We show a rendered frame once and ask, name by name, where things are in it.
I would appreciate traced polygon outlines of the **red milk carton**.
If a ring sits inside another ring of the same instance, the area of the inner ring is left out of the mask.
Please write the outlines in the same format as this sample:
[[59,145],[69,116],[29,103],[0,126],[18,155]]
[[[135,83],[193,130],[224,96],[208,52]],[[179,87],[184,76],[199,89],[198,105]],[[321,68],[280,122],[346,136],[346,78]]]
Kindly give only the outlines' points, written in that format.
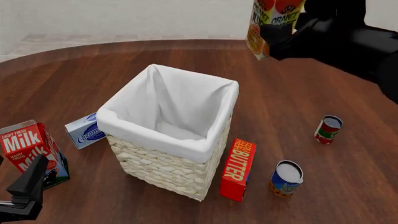
[[43,123],[33,119],[0,129],[0,146],[15,167],[24,173],[38,155],[49,160],[44,189],[70,179],[68,162]]

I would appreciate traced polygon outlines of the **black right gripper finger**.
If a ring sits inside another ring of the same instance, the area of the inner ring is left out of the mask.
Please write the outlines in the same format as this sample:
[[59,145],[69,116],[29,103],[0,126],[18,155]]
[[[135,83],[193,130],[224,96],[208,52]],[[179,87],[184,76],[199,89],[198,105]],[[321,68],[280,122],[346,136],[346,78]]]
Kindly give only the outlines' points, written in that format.
[[320,22],[312,19],[295,33],[289,33],[292,24],[270,25],[270,56],[277,60],[287,58],[319,57],[317,35],[314,27]]

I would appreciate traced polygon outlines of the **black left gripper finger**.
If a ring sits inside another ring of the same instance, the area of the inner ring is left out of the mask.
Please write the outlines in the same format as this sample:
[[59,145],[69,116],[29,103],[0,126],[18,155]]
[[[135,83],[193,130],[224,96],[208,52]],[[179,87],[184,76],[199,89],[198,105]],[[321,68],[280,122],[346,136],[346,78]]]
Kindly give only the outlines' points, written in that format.
[[39,154],[28,169],[6,189],[12,195],[12,201],[42,201],[48,161]]

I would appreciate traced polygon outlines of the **red butter box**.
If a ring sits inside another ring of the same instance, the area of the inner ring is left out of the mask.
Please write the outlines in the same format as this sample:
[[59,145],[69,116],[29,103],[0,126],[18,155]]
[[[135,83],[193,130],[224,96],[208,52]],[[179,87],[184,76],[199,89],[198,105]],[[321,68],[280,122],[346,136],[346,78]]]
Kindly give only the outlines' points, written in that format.
[[233,141],[221,175],[222,196],[237,202],[243,200],[255,152],[255,143],[242,139]]

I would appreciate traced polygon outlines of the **red tomato can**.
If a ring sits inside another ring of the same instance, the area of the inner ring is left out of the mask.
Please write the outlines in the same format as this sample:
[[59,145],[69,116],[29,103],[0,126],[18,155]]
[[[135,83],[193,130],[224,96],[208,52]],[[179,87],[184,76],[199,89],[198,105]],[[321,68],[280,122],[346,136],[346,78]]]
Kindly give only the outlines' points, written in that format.
[[322,144],[331,144],[334,137],[343,127],[343,122],[336,116],[326,115],[320,121],[314,133],[314,138]]

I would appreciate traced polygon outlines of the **pale blue cream cheese box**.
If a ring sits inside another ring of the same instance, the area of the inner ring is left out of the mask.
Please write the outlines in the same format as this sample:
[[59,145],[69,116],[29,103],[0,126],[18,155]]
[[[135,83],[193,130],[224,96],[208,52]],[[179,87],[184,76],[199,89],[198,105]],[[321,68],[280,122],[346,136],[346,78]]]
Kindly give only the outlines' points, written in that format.
[[97,127],[96,113],[66,124],[65,129],[77,149],[83,149],[106,137]]

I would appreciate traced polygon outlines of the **blue soup can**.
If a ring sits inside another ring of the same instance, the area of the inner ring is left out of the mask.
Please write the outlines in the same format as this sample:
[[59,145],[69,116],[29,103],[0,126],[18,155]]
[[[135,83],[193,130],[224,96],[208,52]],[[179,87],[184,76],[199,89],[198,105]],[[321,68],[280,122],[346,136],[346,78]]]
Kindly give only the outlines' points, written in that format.
[[269,182],[269,188],[280,198],[290,198],[297,187],[303,183],[301,167],[290,160],[278,162]]

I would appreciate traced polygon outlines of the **orange juice carton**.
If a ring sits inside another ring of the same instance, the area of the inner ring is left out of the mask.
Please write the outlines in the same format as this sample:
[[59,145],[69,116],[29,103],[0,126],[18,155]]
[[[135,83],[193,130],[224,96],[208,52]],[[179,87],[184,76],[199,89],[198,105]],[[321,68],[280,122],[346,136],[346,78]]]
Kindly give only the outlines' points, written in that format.
[[305,1],[253,1],[246,43],[258,60],[270,57],[271,50],[294,33]]

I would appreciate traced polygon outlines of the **white-lined wicker basket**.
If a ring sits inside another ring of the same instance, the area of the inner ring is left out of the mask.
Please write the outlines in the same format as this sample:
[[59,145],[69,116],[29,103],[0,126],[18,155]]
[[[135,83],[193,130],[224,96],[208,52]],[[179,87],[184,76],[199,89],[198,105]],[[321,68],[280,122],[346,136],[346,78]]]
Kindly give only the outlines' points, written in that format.
[[124,172],[205,199],[228,139],[239,84],[152,64],[96,114]]

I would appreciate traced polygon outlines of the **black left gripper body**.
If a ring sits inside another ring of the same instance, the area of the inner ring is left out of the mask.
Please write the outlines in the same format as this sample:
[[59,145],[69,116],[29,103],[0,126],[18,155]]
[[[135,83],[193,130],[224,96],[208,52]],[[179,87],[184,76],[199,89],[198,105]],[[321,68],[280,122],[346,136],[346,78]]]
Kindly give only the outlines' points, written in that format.
[[0,222],[36,220],[41,209],[42,204],[38,201],[27,201],[27,203],[0,201]]

